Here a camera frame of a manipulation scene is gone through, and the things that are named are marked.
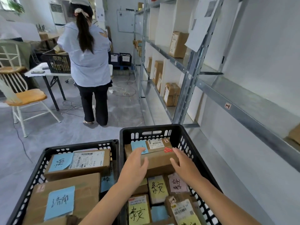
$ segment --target blue sticky note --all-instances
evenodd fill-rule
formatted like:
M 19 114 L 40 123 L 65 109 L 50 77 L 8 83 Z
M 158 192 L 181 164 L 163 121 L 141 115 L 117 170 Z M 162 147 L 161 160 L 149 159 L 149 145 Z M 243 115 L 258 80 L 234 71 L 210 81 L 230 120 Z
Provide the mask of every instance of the blue sticky note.
M 105 176 L 101 178 L 101 193 L 109 190 L 115 184 L 115 179 L 113 175 L 113 163 L 110 163 L 110 176 Z
M 139 140 L 139 141 L 131 142 L 132 151 L 134 149 L 140 148 L 140 147 L 146 149 L 145 151 L 142 152 L 142 155 L 148 153 L 148 148 L 147 148 L 147 145 L 146 145 L 146 140 Z
M 164 205 L 153 206 L 151 209 L 152 222 L 157 222 L 160 220 L 165 220 L 168 218 L 167 210 Z
M 66 169 L 72 162 L 74 153 L 54 155 L 48 172 Z
M 74 194 L 75 186 L 49 193 L 44 221 L 72 212 Z

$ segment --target left hand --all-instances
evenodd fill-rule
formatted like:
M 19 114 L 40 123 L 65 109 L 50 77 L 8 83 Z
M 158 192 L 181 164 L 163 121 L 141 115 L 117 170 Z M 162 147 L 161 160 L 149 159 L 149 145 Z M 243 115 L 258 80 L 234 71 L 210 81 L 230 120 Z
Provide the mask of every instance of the left hand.
M 130 154 L 118 179 L 118 183 L 123 187 L 128 187 L 132 193 L 138 188 L 147 173 L 149 164 L 147 157 L 141 165 L 141 154 L 144 150 L 144 147 L 138 147 Z

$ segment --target ponytail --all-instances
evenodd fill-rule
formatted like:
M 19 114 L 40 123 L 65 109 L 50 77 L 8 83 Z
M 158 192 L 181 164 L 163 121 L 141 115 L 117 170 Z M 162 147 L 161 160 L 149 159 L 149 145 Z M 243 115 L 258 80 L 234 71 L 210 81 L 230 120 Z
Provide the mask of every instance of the ponytail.
M 79 32 L 77 38 L 79 40 L 79 46 L 82 52 L 89 50 L 94 53 L 94 38 L 89 31 L 88 20 L 90 20 L 90 18 L 86 18 L 82 12 L 78 13 L 76 24 Z

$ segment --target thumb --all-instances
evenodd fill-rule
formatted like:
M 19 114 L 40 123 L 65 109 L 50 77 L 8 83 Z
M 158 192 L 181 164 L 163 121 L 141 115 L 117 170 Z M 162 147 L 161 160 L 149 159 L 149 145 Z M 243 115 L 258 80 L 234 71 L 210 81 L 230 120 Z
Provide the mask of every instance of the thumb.
M 178 164 L 175 162 L 175 160 L 173 158 L 170 158 L 170 161 L 171 161 L 171 164 L 174 167 L 175 171 L 177 172 L 178 169 L 180 168 L 180 166 L 178 166 Z
M 147 169 L 148 169 L 148 165 L 149 165 L 148 157 L 145 157 L 145 158 L 144 158 L 144 163 L 143 163 L 143 165 L 141 166 L 141 169 L 142 169 L 143 171 L 145 171 L 145 175 L 146 175 L 146 172 L 147 172 Z

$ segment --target chair leg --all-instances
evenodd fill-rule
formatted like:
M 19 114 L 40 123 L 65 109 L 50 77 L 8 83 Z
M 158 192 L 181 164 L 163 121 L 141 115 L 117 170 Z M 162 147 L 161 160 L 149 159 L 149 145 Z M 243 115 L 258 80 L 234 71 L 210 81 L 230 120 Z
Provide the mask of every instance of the chair leg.
M 20 111 L 20 107 L 19 106 L 17 106 L 17 110 L 18 110 L 18 115 L 19 115 L 19 119 L 20 119 L 20 123 L 21 123 L 21 126 L 22 126 L 24 137 L 27 137 L 27 134 L 25 132 L 25 126 L 24 126 L 24 122 L 23 122 L 22 113 Z
M 58 123 L 61 123 L 62 121 L 60 121 L 59 119 L 58 119 L 58 117 L 56 117 L 56 115 L 52 112 L 52 110 L 50 110 L 47 106 L 46 106 L 46 104 L 44 104 L 42 101 L 41 101 L 41 103 L 46 107 L 46 109 L 53 115 L 53 117 L 55 117 L 55 119 L 58 121 Z
M 13 108 L 13 123 L 18 123 L 19 121 L 18 121 L 18 119 L 16 118 L 16 107 L 12 107 Z

